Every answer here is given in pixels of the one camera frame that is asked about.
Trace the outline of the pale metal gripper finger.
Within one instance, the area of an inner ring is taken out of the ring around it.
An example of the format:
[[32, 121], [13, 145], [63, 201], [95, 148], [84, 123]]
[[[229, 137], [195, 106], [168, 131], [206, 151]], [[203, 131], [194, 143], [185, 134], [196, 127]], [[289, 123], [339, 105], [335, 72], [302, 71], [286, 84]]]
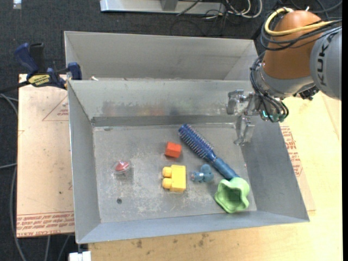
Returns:
[[252, 139], [255, 129], [255, 122], [250, 117], [244, 117], [242, 120], [242, 126], [243, 143], [248, 143]]
[[235, 129], [237, 133], [237, 139], [234, 141], [236, 145], [241, 145], [244, 142], [244, 135], [246, 129], [246, 122], [244, 116], [239, 116], [236, 123]]

